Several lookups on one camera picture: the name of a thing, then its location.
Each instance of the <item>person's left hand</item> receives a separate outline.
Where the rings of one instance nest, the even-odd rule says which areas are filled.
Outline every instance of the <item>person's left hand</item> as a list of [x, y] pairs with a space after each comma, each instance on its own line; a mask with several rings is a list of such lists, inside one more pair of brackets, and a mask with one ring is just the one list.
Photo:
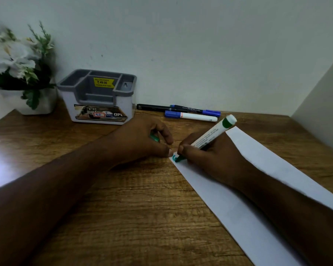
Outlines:
[[150, 116], [137, 116], [94, 143], [106, 153], [112, 152], [115, 165], [146, 156], [171, 157], [173, 151], [167, 145], [150, 138], [151, 131], [156, 136], [160, 132], [169, 145], [174, 141], [163, 122]]

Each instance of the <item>paper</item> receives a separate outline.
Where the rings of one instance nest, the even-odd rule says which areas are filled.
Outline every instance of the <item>paper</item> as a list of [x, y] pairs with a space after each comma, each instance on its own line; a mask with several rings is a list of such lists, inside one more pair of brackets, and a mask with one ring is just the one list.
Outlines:
[[[258, 169], [333, 209], [333, 193], [239, 128], [226, 133]], [[186, 160], [175, 163], [170, 159], [256, 266], [307, 265], [247, 198], [209, 178], [196, 166], [188, 165]]]

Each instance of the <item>red-bordered sticker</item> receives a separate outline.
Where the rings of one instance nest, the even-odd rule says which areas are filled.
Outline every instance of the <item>red-bordered sticker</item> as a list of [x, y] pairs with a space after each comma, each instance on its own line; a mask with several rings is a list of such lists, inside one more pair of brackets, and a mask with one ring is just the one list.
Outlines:
[[105, 113], [104, 112], [93, 112], [94, 117], [105, 117]]

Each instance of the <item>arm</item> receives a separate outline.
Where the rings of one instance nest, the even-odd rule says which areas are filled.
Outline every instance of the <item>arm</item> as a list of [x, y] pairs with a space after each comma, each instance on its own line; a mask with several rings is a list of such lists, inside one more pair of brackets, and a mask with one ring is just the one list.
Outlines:
[[168, 146], [149, 138], [164, 123], [133, 118], [113, 133], [84, 145], [0, 187], [0, 265], [18, 265], [95, 182], [117, 164], [149, 155], [168, 157]]
[[333, 210], [255, 168], [226, 133], [207, 151], [190, 146], [203, 133], [190, 134], [178, 153], [253, 201], [311, 265], [333, 265]]

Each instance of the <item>white flower pot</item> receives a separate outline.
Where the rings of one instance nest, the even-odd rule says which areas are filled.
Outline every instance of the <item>white flower pot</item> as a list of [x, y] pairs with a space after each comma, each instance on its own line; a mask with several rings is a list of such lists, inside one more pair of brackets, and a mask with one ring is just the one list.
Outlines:
[[57, 103], [57, 90], [54, 89], [41, 89], [39, 104], [35, 110], [32, 110], [26, 102], [27, 100], [21, 99], [22, 90], [1, 90], [0, 94], [4, 98], [5, 102], [10, 104], [22, 115], [40, 115], [49, 114], [53, 111]]

